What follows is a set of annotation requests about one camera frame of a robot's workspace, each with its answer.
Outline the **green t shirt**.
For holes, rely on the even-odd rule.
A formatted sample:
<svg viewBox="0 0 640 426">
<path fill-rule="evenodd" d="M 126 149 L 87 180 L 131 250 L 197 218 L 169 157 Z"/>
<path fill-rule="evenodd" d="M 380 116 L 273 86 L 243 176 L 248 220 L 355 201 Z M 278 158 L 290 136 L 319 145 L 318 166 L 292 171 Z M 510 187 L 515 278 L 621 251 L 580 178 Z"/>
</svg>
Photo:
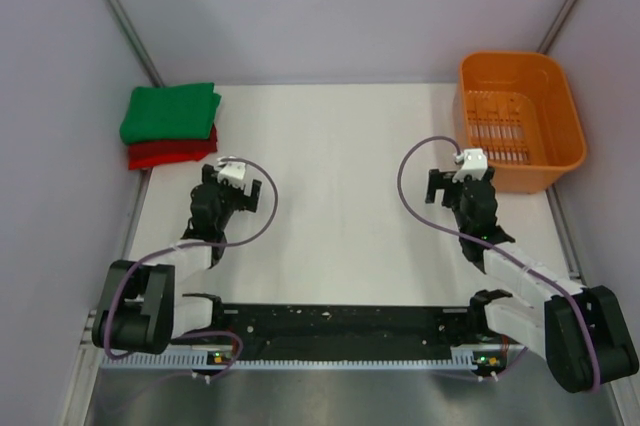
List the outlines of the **green t shirt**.
<svg viewBox="0 0 640 426">
<path fill-rule="evenodd" d="M 120 139 L 125 145 L 207 139 L 220 103 L 213 83 L 137 87 L 120 125 Z"/>
</svg>

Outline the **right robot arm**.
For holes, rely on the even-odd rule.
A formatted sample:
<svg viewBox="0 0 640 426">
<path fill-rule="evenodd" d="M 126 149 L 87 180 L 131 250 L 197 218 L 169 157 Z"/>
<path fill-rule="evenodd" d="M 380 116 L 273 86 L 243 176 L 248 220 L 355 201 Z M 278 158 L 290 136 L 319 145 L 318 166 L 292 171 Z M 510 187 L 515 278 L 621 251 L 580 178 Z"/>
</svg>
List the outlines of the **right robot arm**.
<svg viewBox="0 0 640 426">
<path fill-rule="evenodd" d="M 469 334 L 487 342 L 505 335 L 543 358 L 556 382 L 571 393 L 633 376 L 639 358 L 616 295 L 557 274 L 524 253 L 499 226 L 493 172 L 454 179 L 432 169 L 425 201 L 443 193 L 466 260 L 502 289 L 479 292 L 466 320 Z"/>
</svg>

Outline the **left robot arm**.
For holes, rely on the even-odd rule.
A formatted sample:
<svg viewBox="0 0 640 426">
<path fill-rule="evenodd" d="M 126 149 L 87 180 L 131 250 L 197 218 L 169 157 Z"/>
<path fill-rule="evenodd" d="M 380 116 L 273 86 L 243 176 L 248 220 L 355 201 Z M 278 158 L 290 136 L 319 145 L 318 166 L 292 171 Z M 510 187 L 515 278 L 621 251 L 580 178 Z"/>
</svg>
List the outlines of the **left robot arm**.
<svg viewBox="0 0 640 426">
<path fill-rule="evenodd" d="M 113 262 L 101 292 L 91 340 L 112 359 L 134 352 L 160 354 L 173 336 L 176 266 L 155 261 L 203 247 L 215 266 L 231 245 L 225 229 L 236 212 L 255 213 L 262 183 L 247 181 L 247 160 L 226 157 L 201 169 L 190 192 L 190 217 L 180 242 L 138 261 Z"/>
</svg>

